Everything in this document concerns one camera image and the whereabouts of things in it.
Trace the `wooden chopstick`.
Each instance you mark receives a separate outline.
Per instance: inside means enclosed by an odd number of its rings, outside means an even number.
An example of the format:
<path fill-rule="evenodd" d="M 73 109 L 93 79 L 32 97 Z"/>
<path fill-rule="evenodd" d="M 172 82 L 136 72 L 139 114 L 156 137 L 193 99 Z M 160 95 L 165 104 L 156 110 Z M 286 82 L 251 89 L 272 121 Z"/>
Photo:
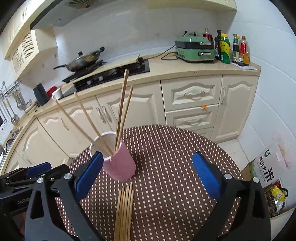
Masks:
<path fill-rule="evenodd" d="M 119 100 L 119 109 L 118 109 L 118 119 L 117 119 L 117 125 L 116 125 L 114 150 L 116 150 L 116 146 L 117 146 L 117 142 L 118 142 L 119 129 L 120 129 L 120 124 L 121 124 L 121 116 L 122 116 L 123 102 L 125 99 L 125 90 L 126 90 L 126 85 L 127 85 L 128 74 L 129 74 L 129 70 L 125 69 L 124 80 L 123 80 L 122 88 L 121 88 L 121 96 L 120 96 L 120 100 Z"/>
<path fill-rule="evenodd" d="M 81 102 L 81 100 L 79 99 L 79 96 L 77 94 L 77 92 L 74 92 L 75 97 L 78 101 L 78 103 L 80 104 L 84 114 L 86 115 L 86 118 L 88 119 L 90 125 L 92 126 L 93 130 L 96 132 L 97 136 L 99 137 L 100 141 L 102 142 L 102 144 L 107 148 L 107 150 L 110 152 L 110 155 L 112 156 L 114 154 L 114 152 L 112 151 L 112 149 L 110 148 L 110 146 L 106 143 L 106 141 L 103 139 L 101 133 L 99 132 L 99 130 L 96 128 L 95 124 L 93 123 L 93 121 L 91 120 L 89 114 L 86 111 L 86 108 L 84 107 L 83 103 Z"/>
<path fill-rule="evenodd" d="M 121 194 L 122 194 L 122 190 L 119 190 L 117 208 L 116 208 L 115 227 L 114 227 L 114 239 L 113 239 L 114 241 L 117 240 L 116 236 L 117 236 L 117 226 L 118 226 L 118 219 L 119 219 L 119 213 L 120 213 Z"/>
<path fill-rule="evenodd" d="M 132 206 L 133 206 L 133 197 L 134 197 L 134 190 L 132 190 L 130 204 L 129 204 L 129 211 L 128 211 L 128 219 L 127 219 L 127 235 L 126 240 L 130 241 L 130 232 L 131 232 L 131 224 L 132 224 Z"/>
<path fill-rule="evenodd" d="M 125 188 L 125 193 L 124 193 L 124 202 L 123 202 L 123 207 L 122 207 L 122 217 L 121 217 L 121 222 L 120 222 L 120 240 L 125 240 L 125 220 L 126 220 L 126 210 L 127 210 L 127 203 L 128 203 L 128 195 L 129 195 L 129 186 L 127 185 Z"/>
<path fill-rule="evenodd" d="M 127 204 L 126 204 L 126 214 L 124 218 L 123 225 L 123 240 L 127 240 L 127 230 L 128 230 L 128 217 L 130 215 L 130 204 L 132 201 L 132 183 L 130 183 L 128 188 Z"/>
<path fill-rule="evenodd" d="M 125 187 L 122 187 L 122 191 L 121 191 L 121 197 L 120 197 L 120 206 L 119 206 L 119 217 L 118 217 L 118 225 L 117 225 L 117 236 L 116 236 L 116 240 L 120 239 L 120 224 L 121 224 L 121 217 L 122 217 L 122 213 L 123 213 L 123 208 L 124 208 L 124 201 L 125 201 Z"/>
<path fill-rule="evenodd" d="M 62 105 L 60 105 L 60 103 L 56 100 L 56 105 L 58 106 L 58 108 L 60 108 L 60 110 L 65 114 L 65 116 L 69 119 L 69 121 L 79 130 L 79 132 L 81 132 L 81 134 L 86 137 L 94 146 L 96 146 L 97 148 L 99 147 L 99 145 L 95 142 L 95 140 L 93 140 L 72 118 L 71 116 L 65 111 L 65 109 L 62 107 Z"/>
<path fill-rule="evenodd" d="M 127 103 L 126 103 L 126 107 L 125 107 L 125 111 L 124 111 L 123 117 L 121 118 L 121 122 L 120 122 L 120 126 L 119 126 L 119 131 L 116 133 L 116 144 L 115 144 L 115 151 L 116 152 L 119 149 L 119 144 L 120 144 L 120 141 L 121 141 L 121 137 L 122 137 L 122 133 L 123 133 L 123 128 L 124 128 L 124 125 L 125 125 L 125 120 L 126 120 L 128 108 L 130 106 L 130 100 L 131 100 L 131 97 L 132 97 L 132 92 L 133 92 L 133 86 L 130 87 L 129 95 L 128 95 Z"/>

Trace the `steel kitchen sink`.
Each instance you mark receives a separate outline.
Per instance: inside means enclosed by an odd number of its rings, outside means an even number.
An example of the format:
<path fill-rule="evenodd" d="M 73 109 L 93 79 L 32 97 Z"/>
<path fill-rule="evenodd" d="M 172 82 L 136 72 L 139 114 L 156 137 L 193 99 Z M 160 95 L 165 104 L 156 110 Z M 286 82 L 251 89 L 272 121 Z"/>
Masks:
<path fill-rule="evenodd" d="M 9 138 L 4 142 L 4 144 L 1 144 L 1 154 L 4 156 L 7 154 L 11 144 L 22 129 L 23 127 L 19 127 L 15 130 L 11 130 Z"/>

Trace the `cardboard box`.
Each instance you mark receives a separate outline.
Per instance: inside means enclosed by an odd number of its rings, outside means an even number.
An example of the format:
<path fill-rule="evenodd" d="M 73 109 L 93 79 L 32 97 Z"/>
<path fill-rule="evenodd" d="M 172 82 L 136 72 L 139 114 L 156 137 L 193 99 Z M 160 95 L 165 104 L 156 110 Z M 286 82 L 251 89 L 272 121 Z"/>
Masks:
<path fill-rule="evenodd" d="M 244 178 L 244 180 L 249 181 L 251 178 L 255 177 L 255 171 L 254 171 L 254 161 L 250 162 L 244 169 L 241 171 L 241 174 Z M 270 217 L 276 217 L 283 213 L 284 208 L 286 207 L 286 201 L 277 201 L 272 193 L 271 188 L 276 184 L 279 183 L 281 187 L 283 187 L 280 183 L 280 180 L 275 181 L 273 184 L 270 184 L 263 188 L 263 192 L 266 198 L 268 210 L 269 210 L 269 216 Z"/>

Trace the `white rice bag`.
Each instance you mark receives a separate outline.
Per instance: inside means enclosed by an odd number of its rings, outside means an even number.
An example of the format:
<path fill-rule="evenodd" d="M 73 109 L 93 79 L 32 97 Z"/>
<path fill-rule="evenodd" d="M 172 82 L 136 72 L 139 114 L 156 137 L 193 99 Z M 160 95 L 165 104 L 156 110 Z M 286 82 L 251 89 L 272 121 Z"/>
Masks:
<path fill-rule="evenodd" d="M 292 168 L 292 162 L 285 158 L 278 141 L 274 140 L 248 167 L 251 177 L 258 178 L 262 188 L 266 188 L 280 180 Z"/>

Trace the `hanging steel ladle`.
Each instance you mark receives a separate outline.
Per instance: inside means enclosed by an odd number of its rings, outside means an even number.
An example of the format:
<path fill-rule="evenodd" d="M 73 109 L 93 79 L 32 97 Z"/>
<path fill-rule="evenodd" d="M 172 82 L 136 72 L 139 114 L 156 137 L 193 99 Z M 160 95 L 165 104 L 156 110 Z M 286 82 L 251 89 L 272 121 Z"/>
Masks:
<path fill-rule="evenodd" d="M 15 114 L 15 112 L 14 112 L 13 108 L 11 107 L 11 104 L 7 98 L 5 100 L 3 100 L 3 105 L 11 118 L 11 123 L 14 126 L 16 126 L 19 123 L 20 118 L 17 114 Z"/>

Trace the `stacked bowls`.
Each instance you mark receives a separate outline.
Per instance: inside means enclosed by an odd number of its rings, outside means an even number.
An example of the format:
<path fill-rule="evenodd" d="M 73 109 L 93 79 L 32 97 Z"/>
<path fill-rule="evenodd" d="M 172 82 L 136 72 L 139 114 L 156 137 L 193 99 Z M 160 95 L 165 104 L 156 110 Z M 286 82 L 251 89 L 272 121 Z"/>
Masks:
<path fill-rule="evenodd" d="M 38 107 L 38 102 L 36 100 L 30 100 L 27 103 L 27 108 L 25 109 L 26 114 L 31 114 Z"/>

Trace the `pink cylindrical utensil cup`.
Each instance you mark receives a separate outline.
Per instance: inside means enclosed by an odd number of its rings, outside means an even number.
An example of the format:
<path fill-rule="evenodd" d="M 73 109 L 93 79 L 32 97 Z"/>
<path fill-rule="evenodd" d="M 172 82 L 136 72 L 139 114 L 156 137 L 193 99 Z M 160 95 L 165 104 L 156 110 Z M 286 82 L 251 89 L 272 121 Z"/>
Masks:
<path fill-rule="evenodd" d="M 98 146 L 91 144 L 89 147 L 90 157 L 92 157 L 96 151 L 102 153 L 104 159 L 103 170 L 110 178 L 120 182 L 125 182 L 132 178 L 136 171 L 136 164 L 123 142 L 123 139 L 120 140 L 119 148 L 114 152 L 113 156 L 110 155 L 99 137 L 96 137 L 95 143 Z"/>

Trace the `brown polka dot tablecloth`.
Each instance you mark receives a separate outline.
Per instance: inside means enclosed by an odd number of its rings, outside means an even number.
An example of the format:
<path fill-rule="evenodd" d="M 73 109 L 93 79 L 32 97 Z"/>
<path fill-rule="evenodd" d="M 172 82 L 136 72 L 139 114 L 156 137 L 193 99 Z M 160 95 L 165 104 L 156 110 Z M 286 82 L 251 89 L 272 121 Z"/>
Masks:
<path fill-rule="evenodd" d="M 216 201 L 211 199 L 192 165 L 201 152 L 222 173 L 243 180 L 231 157 L 217 144 L 194 132 L 171 126 L 138 126 L 123 131 L 136 164 L 125 183 L 100 171 L 81 206 L 105 240 L 114 239 L 118 192 L 134 191 L 130 240 L 192 240 Z"/>

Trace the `dark blue knife block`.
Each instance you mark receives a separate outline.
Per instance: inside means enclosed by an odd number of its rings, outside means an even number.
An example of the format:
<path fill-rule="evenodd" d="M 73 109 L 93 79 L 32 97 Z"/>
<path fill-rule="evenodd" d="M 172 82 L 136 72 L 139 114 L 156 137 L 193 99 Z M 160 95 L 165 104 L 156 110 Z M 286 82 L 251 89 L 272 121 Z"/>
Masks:
<path fill-rule="evenodd" d="M 36 85 L 35 88 L 33 89 L 33 92 L 40 106 L 45 105 L 49 101 L 49 97 L 47 95 L 47 92 L 43 84 L 40 83 Z"/>

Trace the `white mug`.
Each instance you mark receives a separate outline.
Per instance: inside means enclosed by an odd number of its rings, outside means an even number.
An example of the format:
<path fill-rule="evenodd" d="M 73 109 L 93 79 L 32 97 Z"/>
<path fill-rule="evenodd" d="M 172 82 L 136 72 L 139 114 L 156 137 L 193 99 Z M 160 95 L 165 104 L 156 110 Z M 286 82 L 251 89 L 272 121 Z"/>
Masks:
<path fill-rule="evenodd" d="M 56 89 L 53 93 L 52 93 L 52 99 L 53 100 L 59 100 L 63 97 L 63 93 L 61 88 Z"/>

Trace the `red small container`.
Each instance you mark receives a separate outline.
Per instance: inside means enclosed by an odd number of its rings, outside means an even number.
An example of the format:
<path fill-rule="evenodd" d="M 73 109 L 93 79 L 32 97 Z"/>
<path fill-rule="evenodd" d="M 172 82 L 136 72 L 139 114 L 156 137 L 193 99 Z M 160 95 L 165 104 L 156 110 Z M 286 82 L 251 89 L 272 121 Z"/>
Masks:
<path fill-rule="evenodd" d="M 56 86 L 52 86 L 51 88 L 49 88 L 49 89 L 47 90 L 47 96 L 48 96 L 49 98 L 52 97 L 53 92 L 56 91 L 56 90 L 57 90 L 57 87 L 56 87 Z"/>

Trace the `black wok with lid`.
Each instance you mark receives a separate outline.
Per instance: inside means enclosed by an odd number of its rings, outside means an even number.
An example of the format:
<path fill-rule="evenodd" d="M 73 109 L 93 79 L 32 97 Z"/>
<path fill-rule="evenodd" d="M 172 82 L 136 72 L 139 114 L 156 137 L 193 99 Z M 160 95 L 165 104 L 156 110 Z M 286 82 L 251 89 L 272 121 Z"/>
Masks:
<path fill-rule="evenodd" d="M 104 47 L 101 47 L 99 50 L 93 51 L 89 54 L 84 55 L 82 51 L 78 53 L 78 57 L 72 62 L 64 65 L 59 65 L 53 68 L 56 70 L 58 68 L 66 68 L 70 72 L 77 72 L 81 69 L 85 69 L 92 64 L 94 64 L 98 59 L 100 54 L 105 50 Z"/>

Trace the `black induction cooker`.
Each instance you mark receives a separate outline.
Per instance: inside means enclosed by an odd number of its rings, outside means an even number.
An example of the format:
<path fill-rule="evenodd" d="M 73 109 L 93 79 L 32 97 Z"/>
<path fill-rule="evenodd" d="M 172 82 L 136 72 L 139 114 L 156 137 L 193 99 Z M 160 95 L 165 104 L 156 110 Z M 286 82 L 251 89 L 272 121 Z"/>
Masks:
<path fill-rule="evenodd" d="M 69 83 L 73 80 L 76 80 L 77 78 L 80 78 L 86 74 L 92 73 L 94 70 L 96 70 L 97 68 L 101 67 L 102 65 L 106 64 L 107 62 L 102 60 L 99 60 L 98 62 L 94 63 L 93 65 L 85 68 L 85 69 L 81 69 L 78 70 L 76 72 L 74 72 L 72 75 L 68 76 L 67 78 L 63 79 L 62 82 L 63 83 Z"/>

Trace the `beige cutting board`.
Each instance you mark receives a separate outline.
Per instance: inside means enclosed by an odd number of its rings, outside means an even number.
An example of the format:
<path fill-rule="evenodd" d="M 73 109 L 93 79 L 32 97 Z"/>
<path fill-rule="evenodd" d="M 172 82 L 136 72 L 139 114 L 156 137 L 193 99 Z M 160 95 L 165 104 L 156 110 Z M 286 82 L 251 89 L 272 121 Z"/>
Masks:
<path fill-rule="evenodd" d="M 97 75 L 99 73 L 102 73 L 102 72 L 106 72 L 108 70 L 111 70 L 111 69 L 114 69 L 114 68 L 118 68 L 118 67 L 122 67 L 122 66 L 125 66 L 125 65 L 128 65 L 128 64 L 133 64 L 133 63 L 136 63 L 138 61 L 138 58 L 140 57 L 140 54 L 136 54 L 136 55 L 132 55 L 132 56 L 127 56 L 127 57 L 124 57 L 124 58 L 120 58 L 120 59 L 117 59 L 111 63 L 106 63 L 102 66 L 100 66 L 99 68 L 97 68 L 96 70 L 94 70 L 92 73 L 89 73 L 89 74 L 86 74 L 82 77 L 79 77 L 78 79 L 74 80 L 74 81 L 71 81 L 67 84 L 64 84 L 63 86 L 70 86 L 71 84 L 74 84 L 80 80 L 83 80 L 83 79 L 86 79 L 88 77 L 92 77 L 94 75 Z"/>

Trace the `black glass gas hob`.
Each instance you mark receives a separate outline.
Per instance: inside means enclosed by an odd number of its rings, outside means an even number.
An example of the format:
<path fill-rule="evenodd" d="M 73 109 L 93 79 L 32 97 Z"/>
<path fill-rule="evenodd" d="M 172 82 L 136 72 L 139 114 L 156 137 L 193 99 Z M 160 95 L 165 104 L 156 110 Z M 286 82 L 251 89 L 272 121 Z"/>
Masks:
<path fill-rule="evenodd" d="M 111 70 L 107 70 L 75 82 L 73 86 L 70 87 L 67 91 L 63 91 L 62 98 L 68 97 L 75 92 L 95 87 L 96 85 L 123 78 L 126 69 L 129 71 L 128 76 L 150 72 L 149 61 L 144 60 L 142 57 L 140 57 L 136 63 L 116 67 Z"/>

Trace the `dark soy sauce bottle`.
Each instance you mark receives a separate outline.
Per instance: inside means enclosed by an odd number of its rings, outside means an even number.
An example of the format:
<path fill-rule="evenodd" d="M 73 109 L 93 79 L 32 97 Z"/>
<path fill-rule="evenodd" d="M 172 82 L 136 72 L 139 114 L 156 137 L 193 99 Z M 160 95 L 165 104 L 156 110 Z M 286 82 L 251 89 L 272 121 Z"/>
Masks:
<path fill-rule="evenodd" d="M 237 34 L 233 34 L 232 62 L 237 64 L 239 59 L 239 42 Z"/>

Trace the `black range hood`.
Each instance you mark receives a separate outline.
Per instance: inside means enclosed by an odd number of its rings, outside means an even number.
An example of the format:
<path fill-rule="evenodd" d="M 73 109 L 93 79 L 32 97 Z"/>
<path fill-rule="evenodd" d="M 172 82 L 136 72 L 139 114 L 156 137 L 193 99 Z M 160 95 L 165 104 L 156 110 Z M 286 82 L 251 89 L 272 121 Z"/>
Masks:
<path fill-rule="evenodd" d="M 91 11 L 110 1 L 53 1 L 30 24 L 30 29 L 42 29 L 45 27 L 63 27 L 77 17 Z"/>

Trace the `red label vinegar bottle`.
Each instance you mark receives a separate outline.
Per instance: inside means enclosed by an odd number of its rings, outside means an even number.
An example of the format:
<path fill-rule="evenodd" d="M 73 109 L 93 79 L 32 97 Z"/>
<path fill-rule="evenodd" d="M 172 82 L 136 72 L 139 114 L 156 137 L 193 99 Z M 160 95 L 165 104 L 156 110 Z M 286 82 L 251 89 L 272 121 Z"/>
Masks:
<path fill-rule="evenodd" d="M 249 66 L 250 65 L 250 52 L 249 45 L 245 36 L 241 37 L 239 41 L 239 58 L 238 58 L 239 66 Z"/>

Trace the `green yellow-cap bottle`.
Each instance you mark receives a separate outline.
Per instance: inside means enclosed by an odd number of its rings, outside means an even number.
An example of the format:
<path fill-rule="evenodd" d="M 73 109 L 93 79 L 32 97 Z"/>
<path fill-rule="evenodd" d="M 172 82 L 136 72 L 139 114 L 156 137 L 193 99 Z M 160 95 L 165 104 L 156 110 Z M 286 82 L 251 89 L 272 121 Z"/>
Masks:
<path fill-rule="evenodd" d="M 220 39 L 221 61 L 230 64 L 230 42 L 226 33 L 221 34 Z"/>

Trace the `dark oil bottle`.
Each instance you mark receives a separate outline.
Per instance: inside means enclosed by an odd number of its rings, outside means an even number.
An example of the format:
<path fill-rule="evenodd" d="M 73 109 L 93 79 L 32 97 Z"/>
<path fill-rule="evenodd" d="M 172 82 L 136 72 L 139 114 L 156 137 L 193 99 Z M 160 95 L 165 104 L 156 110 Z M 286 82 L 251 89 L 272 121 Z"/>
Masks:
<path fill-rule="evenodd" d="M 217 36 L 214 38 L 214 45 L 215 45 L 215 58 L 216 60 L 221 60 L 221 30 L 217 30 Z"/>

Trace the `green electric grill pot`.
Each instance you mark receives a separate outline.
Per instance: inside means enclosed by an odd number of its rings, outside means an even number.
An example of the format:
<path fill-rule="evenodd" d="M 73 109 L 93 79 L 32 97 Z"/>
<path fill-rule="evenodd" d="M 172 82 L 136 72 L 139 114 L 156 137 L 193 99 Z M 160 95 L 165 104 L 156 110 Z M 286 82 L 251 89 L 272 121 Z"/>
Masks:
<path fill-rule="evenodd" d="M 215 60 L 212 37 L 197 36 L 195 32 L 186 33 L 175 41 L 175 48 L 176 57 L 188 63 Z"/>

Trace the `red cola bottle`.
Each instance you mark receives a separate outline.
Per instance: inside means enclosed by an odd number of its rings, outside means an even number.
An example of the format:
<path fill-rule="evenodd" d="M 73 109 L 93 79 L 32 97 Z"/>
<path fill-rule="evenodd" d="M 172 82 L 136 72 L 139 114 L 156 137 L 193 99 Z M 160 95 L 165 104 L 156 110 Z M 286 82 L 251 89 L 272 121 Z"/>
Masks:
<path fill-rule="evenodd" d="M 205 28 L 204 33 L 203 33 L 203 37 L 206 37 L 210 42 L 213 42 L 213 37 L 209 33 L 209 29 L 208 28 Z"/>

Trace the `wall utensil rack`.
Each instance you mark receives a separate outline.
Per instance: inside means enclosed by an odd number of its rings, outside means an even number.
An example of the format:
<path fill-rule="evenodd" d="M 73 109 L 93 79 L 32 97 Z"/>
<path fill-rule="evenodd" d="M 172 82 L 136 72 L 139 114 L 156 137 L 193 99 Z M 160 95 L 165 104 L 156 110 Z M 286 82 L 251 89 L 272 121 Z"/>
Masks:
<path fill-rule="evenodd" d="M 21 83 L 22 83 L 21 81 L 15 81 L 14 83 L 7 86 L 6 83 L 3 81 L 1 83 L 1 93 L 0 93 L 1 100 L 5 100 L 6 98 L 12 96 L 12 93 L 15 90 L 20 89 Z"/>

